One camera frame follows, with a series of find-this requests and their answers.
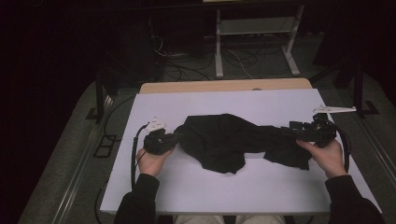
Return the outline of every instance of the gray floor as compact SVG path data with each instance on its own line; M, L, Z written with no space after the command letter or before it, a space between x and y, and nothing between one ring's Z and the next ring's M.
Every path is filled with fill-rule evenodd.
M325 69L312 64L321 39L322 35L297 37L292 53L301 77L310 78ZM286 40L287 37L282 35L224 38L224 79L293 77L280 51ZM162 81L213 79L214 48L210 41L209 38L205 55L200 57L179 56L184 52L166 52L171 63L165 66ZM234 55L239 57L244 68ZM175 64L189 69L179 70ZM314 88L319 89L327 105L352 106L353 86L336 89L332 84L335 75L331 74L314 83ZM106 186L119 142L109 158L93 158L92 153L105 132L116 134L118 139L122 137L138 90L125 88L117 96L107 97L105 117L100 123L86 119L90 109L95 107L94 91L92 83L81 95L20 223L98 223L94 214L95 198L100 188ZM379 114L368 115L365 119L355 113L332 117L349 135L352 157L377 199L385 220L388 224L396 223L396 174L393 173L393 163L396 162L396 108L388 101L378 83L368 76L363 80L363 100L373 102ZM102 196L103 191L99 195L98 205ZM101 212L98 212L98 216L102 223L112 223L114 218ZM299 223L305 223L306 219L297 217ZM312 223L322 224L327 223L327 220L327 216L317 216Z

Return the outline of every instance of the black cloth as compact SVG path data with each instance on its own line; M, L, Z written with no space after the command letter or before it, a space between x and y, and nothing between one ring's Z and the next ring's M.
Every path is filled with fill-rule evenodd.
M268 161L304 170L312 157L280 128L258 126L231 114L188 116L174 134L203 168L223 174L236 174L245 165L246 152L266 152Z
M158 187L155 177L140 175L133 191L123 197L114 223L155 223L154 201ZM332 199L329 224L385 223L373 203L361 197L350 175L331 178L326 181L326 187Z

